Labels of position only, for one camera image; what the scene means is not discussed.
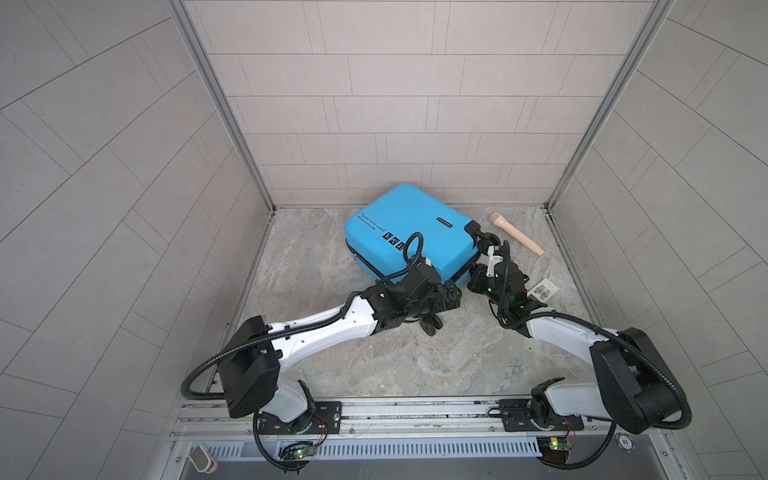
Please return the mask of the blue hard-shell suitcase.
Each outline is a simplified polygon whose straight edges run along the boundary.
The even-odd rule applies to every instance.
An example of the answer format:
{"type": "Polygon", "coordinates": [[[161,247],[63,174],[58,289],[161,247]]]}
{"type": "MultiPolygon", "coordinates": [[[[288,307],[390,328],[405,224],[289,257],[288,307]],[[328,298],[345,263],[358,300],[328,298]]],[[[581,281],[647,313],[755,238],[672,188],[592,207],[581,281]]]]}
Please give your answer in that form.
{"type": "Polygon", "coordinates": [[[417,263],[434,267],[445,284],[461,286],[499,238],[472,218],[410,184],[401,184],[350,217],[345,241],[374,280],[398,283],[417,263]]]}

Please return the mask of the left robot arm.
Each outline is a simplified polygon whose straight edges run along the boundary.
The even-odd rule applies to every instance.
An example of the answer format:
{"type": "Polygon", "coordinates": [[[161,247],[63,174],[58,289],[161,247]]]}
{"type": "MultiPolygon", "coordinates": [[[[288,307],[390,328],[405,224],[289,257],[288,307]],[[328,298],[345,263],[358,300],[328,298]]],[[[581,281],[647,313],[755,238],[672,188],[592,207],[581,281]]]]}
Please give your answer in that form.
{"type": "Polygon", "coordinates": [[[317,353],[341,343],[423,321],[426,331],[440,328],[437,315],[460,306],[461,289],[443,282],[437,270],[423,262],[404,269],[398,283],[378,282],[353,291],[341,306],[289,322],[266,324],[260,316],[241,325],[224,350],[195,367],[182,381],[187,400],[223,400],[229,416],[242,418],[262,412],[299,430],[316,411],[302,381],[281,376],[317,353]]]}

